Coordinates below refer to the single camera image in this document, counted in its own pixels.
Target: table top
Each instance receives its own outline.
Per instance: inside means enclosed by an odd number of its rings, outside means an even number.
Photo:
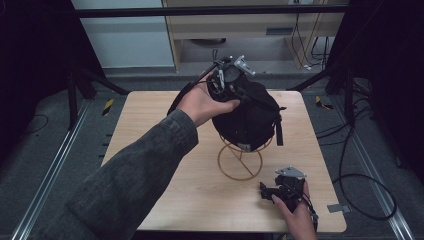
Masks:
[[[330,213],[327,205],[337,204],[333,185],[315,137],[303,98],[295,91],[269,91],[282,111],[284,146],[275,138],[260,151],[263,165],[259,174],[246,181],[227,177],[218,165],[225,146],[212,121],[198,128],[199,144],[181,161],[163,196],[141,224],[143,230],[287,232],[280,212],[260,196],[259,182],[275,187],[275,170],[293,166],[307,174],[311,201],[319,215],[319,232],[343,232],[341,212]],[[166,116],[175,91],[139,91],[128,95],[104,161],[136,141]],[[228,148],[220,155],[221,168],[236,178],[250,173]],[[255,173],[257,153],[244,153],[242,161]]]

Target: gray fabric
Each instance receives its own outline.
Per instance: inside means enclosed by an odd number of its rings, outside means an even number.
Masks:
[[[176,110],[89,176],[36,239],[130,239],[198,143]]]

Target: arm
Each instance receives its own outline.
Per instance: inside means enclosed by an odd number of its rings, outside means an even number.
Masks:
[[[196,127],[238,101],[218,103],[204,84],[177,110],[88,177],[37,239],[129,239],[168,186],[179,162],[198,143]]]

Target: hand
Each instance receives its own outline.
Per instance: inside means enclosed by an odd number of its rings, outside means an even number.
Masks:
[[[177,106],[193,120],[196,127],[219,114],[233,111],[240,104],[240,100],[230,100],[224,103],[213,100],[209,95],[206,83],[204,83],[209,75],[200,80],[202,83],[198,83],[184,95]]]
[[[303,185],[303,192],[309,197],[309,188],[306,181]],[[282,213],[289,232],[296,240],[317,239],[311,214],[304,200],[299,202],[293,213],[290,212],[286,204],[277,196],[273,195],[272,200]]]

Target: strap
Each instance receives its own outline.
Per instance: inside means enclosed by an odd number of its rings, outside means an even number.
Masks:
[[[277,146],[283,146],[283,129],[281,127],[281,115],[274,121],[275,123],[275,134],[277,135]]]
[[[314,230],[315,230],[315,232],[317,232],[317,230],[318,230],[318,215],[316,214],[316,212],[312,208],[312,206],[309,207],[309,212],[311,213],[312,223],[314,224]]]

